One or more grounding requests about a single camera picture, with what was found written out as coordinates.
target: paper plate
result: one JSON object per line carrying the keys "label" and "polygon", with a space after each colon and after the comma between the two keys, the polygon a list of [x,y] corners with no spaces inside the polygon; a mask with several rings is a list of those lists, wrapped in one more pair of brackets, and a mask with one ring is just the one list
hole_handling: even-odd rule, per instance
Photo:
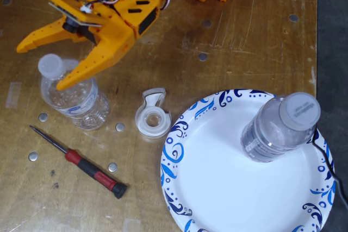
{"label": "paper plate", "polygon": [[[317,232],[331,210],[335,182],[310,144],[260,163],[241,132],[274,95],[227,90],[201,99],[174,124],[161,156],[165,201],[185,232]],[[330,150],[318,134],[316,143]]]}

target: red screwdriver handle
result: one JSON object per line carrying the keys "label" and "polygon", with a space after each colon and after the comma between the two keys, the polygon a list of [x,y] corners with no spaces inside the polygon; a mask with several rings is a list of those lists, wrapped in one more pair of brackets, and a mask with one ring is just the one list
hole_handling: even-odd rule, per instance
{"label": "red screwdriver handle", "polygon": [[87,173],[89,176],[99,181],[103,184],[108,190],[112,191],[116,198],[121,198],[125,193],[127,186],[121,182],[114,180],[113,178],[106,175],[100,168],[95,166],[93,163],[81,157],[77,151],[69,149],[65,154],[67,161],[74,163],[81,170]]}

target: plate rim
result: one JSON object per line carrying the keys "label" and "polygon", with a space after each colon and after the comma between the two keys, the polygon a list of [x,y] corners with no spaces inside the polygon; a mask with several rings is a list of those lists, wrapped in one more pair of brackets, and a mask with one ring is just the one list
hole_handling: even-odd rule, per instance
{"label": "plate rim", "polygon": [[[169,191],[170,188],[167,187],[166,189],[164,186],[164,184],[169,183],[172,179],[176,179],[177,176],[175,174],[175,169],[184,157],[184,145],[182,145],[182,143],[179,141],[182,141],[183,138],[187,137],[186,131],[189,129],[188,122],[191,122],[192,120],[195,121],[203,114],[211,113],[211,111],[215,111],[217,108],[224,108],[234,99],[241,99],[241,97],[242,99],[252,98],[258,101],[261,101],[260,99],[262,99],[262,102],[266,103],[268,100],[276,97],[276,95],[253,89],[230,89],[214,93],[210,96],[200,99],[191,107],[186,109],[186,111],[180,115],[178,120],[172,126],[168,136],[166,137],[160,160],[161,190],[173,219],[175,220],[179,228],[184,232],[203,232],[207,230],[205,230],[204,228],[199,228],[196,225],[196,222],[192,216],[192,210],[187,206],[183,206],[178,201],[178,198],[173,196],[174,193]],[[192,116],[187,121],[185,116],[188,115]],[[331,162],[331,166],[334,168],[332,154],[329,146],[327,145],[327,142],[319,131],[317,133],[317,136],[315,137],[315,141],[321,148],[326,151],[329,161]],[[318,171],[326,172],[326,168],[327,166],[325,162],[322,162],[322,166],[318,167]],[[303,214],[308,215],[307,221],[303,224],[299,224],[297,227],[289,228],[292,229],[291,232],[313,232],[314,229],[316,229],[316,231],[320,231],[323,228],[332,208],[336,187],[336,183],[329,171],[327,171],[327,176],[324,181],[326,180],[332,180],[332,186],[327,186],[327,190],[321,189],[322,191],[319,191],[319,189],[310,189],[309,193],[317,195],[317,197],[321,198],[321,200],[317,200],[319,202],[317,205],[313,203],[306,203],[302,206]]]}

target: bottle cap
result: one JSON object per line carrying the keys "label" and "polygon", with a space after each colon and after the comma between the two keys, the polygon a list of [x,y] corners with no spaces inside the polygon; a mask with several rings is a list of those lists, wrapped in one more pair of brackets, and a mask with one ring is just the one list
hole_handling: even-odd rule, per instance
{"label": "bottle cap", "polygon": [[39,61],[38,68],[42,76],[48,79],[59,78],[65,73],[63,61],[56,54],[44,55]]}
{"label": "bottle cap", "polygon": [[285,126],[292,130],[308,130],[319,120],[318,101],[305,92],[296,92],[287,96],[279,108],[279,116]]}

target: screwdriver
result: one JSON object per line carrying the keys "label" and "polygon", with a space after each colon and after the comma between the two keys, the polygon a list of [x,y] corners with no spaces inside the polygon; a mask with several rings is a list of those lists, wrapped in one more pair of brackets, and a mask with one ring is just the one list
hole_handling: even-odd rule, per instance
{"label": "screwdriver", "polygon": [[81,170],[87,173],[89,176],[99,181],[103,184],[108,190],[110,190],[116,198],[121,198],[125,193],[127,186],[121,182],[114,180],[113,178],[106,175],[100,168],[95,166],[93,163],[89,162],[87,159],[82,158],[77,151],[73,149],[66,149],[57,141],[44,134],[42,131],[37,128],[29,125],[35,132],[40,134],[46,141],[55,146],[57,149],[65,153],[65,158],[67,161],[74,163]]}

